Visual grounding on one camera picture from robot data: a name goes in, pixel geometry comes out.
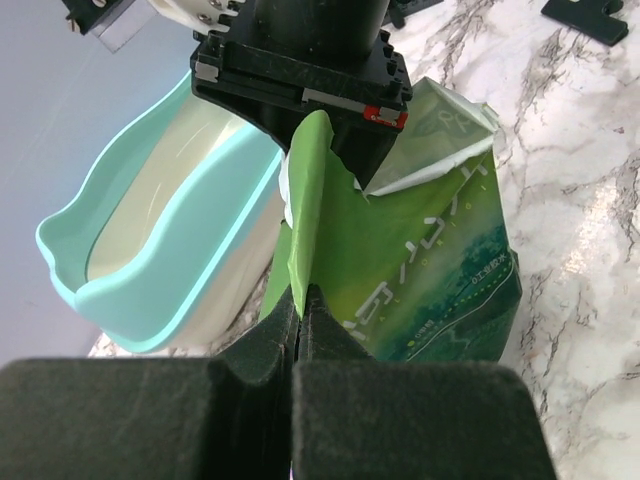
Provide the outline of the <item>green cat litter bag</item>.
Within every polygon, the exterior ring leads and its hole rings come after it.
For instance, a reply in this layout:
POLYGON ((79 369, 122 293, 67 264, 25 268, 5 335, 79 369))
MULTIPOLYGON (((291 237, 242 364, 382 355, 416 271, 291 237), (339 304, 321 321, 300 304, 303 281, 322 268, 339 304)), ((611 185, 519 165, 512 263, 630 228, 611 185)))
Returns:
POLYGON ((379 360, 497 361, 522 295, 493 156, 497 114, 430 78, 370 183, 331 150, 324 113, 297 128, 263 314, 318 287, 331 315, 379 360))

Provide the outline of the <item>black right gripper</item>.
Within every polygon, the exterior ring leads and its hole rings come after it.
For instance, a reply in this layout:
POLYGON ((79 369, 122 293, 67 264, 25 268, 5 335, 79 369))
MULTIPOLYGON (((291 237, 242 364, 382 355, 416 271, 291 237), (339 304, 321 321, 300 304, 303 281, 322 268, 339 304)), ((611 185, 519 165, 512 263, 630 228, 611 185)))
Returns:
POLYGON ((312 111, 329 114, 332 151, 365 188, 408 119, 412 87, 381 24, 385 1, 230 1, 196 37, 193 94, 288 148, 312 111))

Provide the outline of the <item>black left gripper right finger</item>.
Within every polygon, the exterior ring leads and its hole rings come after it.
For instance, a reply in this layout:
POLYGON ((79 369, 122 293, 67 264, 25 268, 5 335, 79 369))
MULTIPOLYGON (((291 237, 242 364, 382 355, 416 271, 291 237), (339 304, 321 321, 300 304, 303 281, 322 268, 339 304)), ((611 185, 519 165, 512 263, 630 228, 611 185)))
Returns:
POLYGON ((382 362, 307 293, 292 385, 297 479, 552 479, 531 395, 491 362, 382 362))

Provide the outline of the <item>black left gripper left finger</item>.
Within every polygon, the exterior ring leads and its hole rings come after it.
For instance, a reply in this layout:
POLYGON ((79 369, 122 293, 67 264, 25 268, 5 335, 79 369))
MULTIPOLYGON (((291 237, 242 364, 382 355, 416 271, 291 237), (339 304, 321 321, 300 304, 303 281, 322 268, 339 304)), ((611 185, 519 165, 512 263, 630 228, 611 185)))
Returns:
POLYGON ((214 357, 25 359, 1 372, 5 479, 285 479, 292 294, 214 357))

